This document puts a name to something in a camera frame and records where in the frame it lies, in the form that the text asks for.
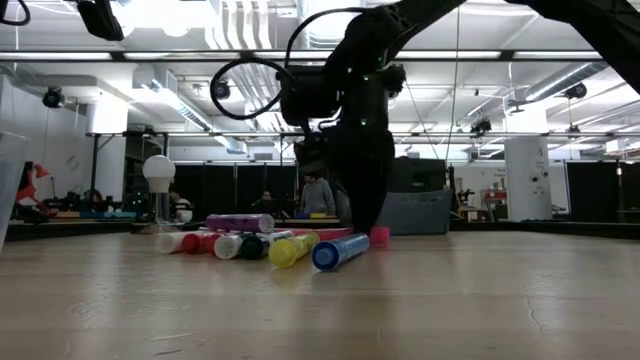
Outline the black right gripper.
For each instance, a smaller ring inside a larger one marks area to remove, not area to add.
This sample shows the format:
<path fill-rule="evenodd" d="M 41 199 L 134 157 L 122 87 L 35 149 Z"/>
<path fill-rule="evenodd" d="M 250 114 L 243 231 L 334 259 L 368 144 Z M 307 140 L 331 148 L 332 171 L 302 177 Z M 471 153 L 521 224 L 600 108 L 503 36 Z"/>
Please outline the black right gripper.
<path fill-rule="evenodd" d="M 294 144 L 296 161 L 305 174 L 346 174 L 359 165 L 388 164 L 394 151 L 391 133 L 376 127 L 329 127 L 309 133 Z M 389 183 L 388 172 L 360 173 L 347 183 L 356 233 L 369 234 L 376 225 Z"/>

